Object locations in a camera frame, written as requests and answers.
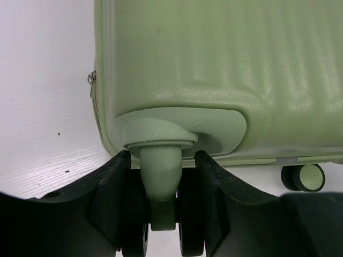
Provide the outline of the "green suitcase with blue lining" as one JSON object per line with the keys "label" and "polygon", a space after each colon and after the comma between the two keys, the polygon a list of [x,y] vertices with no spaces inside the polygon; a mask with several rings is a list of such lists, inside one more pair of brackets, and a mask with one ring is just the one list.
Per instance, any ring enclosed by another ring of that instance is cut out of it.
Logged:
{"label": "green suitcase with blue lining", "polygon": [[94,35],[94,116],[139,172],[146,251],[179,230],[198,151],[274,196],[342,163],[342,1],[95,1]]}

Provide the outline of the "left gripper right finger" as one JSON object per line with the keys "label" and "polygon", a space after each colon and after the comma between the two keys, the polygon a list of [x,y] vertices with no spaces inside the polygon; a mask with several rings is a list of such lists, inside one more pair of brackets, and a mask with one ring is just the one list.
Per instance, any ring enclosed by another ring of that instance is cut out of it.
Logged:
{"label": "left gripper right finger", "polygon": [[203,150],[178,186],[183,256],[342,256],[342,194],[274,196]]}

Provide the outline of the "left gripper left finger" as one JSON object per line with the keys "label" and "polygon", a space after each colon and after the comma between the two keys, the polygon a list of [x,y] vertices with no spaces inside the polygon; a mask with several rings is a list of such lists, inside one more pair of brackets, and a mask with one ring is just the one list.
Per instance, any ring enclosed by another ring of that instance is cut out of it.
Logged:
{"label": "left gripper left finger", "polygon": [[1,194],[1,256],[145,256],[145,191],[123,150],[42,198]]}

